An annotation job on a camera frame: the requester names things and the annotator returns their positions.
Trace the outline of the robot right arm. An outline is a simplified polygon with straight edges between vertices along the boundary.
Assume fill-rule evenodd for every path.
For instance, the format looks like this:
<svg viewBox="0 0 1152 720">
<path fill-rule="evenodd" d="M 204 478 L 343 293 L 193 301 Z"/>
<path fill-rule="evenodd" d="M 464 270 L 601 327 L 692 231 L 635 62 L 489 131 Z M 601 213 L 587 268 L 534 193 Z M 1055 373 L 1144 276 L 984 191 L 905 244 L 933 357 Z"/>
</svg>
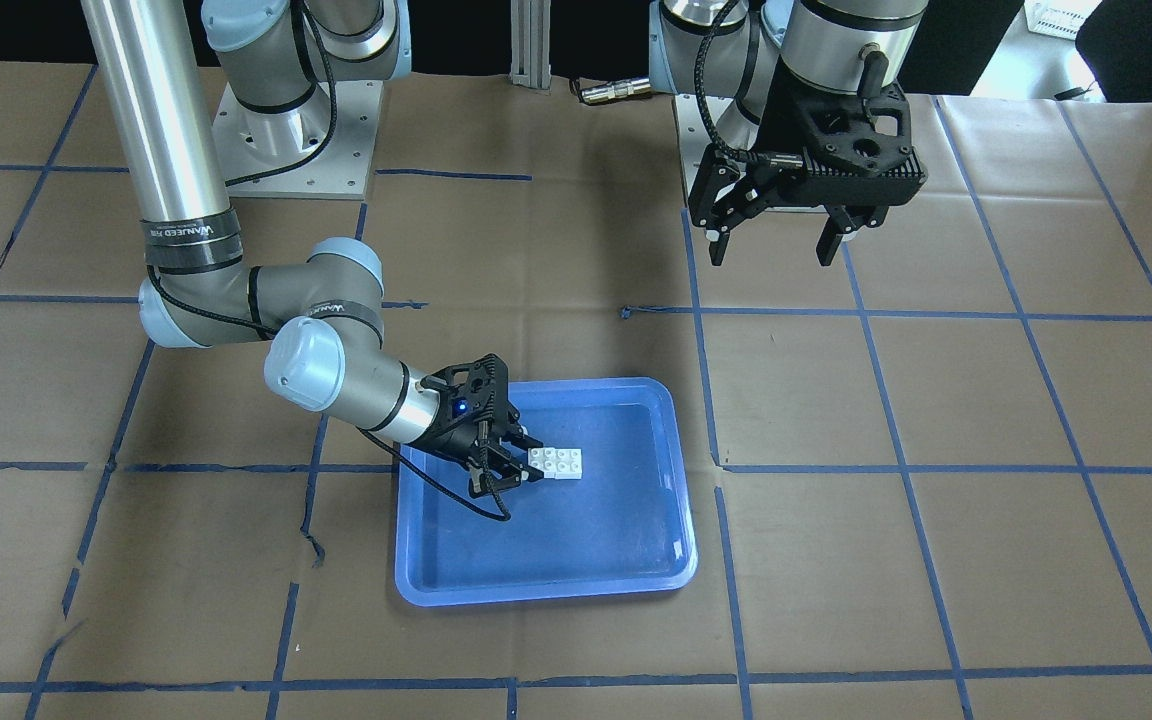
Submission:
<svg viewBox="0 0 1152 720">
<path fill-rule="evenodd" d="M 324 240 L 298 265 L 244 263 L 182 6 L 86 1 L 83 13 L 141 200 L 147 338 L 200 348 L 270 340 L 264 378 L 275 395 L 376 446 L 456 462 L 471 497 L 556 473 L 508 400 L 505 361 L 424 374 L 385 354 L 381 264 L 364 242 Z"/>
</svg>

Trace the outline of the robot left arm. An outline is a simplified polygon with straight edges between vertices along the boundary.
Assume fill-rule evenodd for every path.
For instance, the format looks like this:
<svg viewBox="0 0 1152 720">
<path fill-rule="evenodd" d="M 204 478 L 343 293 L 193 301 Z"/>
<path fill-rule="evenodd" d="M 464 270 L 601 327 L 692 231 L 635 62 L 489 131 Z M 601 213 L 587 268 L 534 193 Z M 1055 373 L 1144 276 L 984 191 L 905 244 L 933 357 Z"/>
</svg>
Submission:
<svg viewBox="0 0 1152 720">
<path fill-rule="evenodd" d="M 814 247 L 914 200 L 927 172 L 899 71 L 924 1 L 654 1 L 649 81 L 696 104 L 705 143 L 691 223 L 723 262 L 733 229 L 771 209 L 823 209 Z"/>
</svg>

